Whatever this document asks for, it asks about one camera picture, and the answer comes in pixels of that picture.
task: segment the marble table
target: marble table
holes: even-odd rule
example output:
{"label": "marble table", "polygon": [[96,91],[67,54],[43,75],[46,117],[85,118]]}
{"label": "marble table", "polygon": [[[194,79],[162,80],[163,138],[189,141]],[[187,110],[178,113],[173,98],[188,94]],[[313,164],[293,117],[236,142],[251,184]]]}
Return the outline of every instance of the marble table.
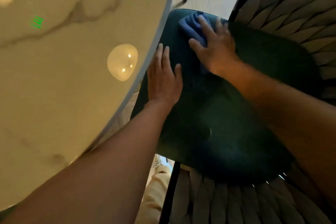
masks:
{"label": "marble table", "polygon": [[[0,2],[0,210],[103,136],[143,77],[171,1]],[[138,52],[123,82],[107,68],[120,44]]]}

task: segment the dark green chair seat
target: dark green chair seat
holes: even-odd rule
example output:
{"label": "dark green chair seat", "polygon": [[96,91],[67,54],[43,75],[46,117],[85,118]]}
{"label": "dark green chair seat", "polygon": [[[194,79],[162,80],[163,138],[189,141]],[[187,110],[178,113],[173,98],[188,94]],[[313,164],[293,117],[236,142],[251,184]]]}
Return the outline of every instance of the dark green chair seat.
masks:
{"label": "dark green chair seat", "polygon": [[[182,64],[183,92],[163,126],[157,153],[229,184],[272,179],[289,168],[293,157],[229,82],[200,74],[199,60],[178,25],[194,12],[171,11],[161,36],[160,42],[170,47],[172,67]],[[216,16],[207,16],[214,27]],[[300,45],[239,24],[230,23],[229,28],[244,62],[320,96],[319,70]],[[147,102],[145,75],[132,117]]]}

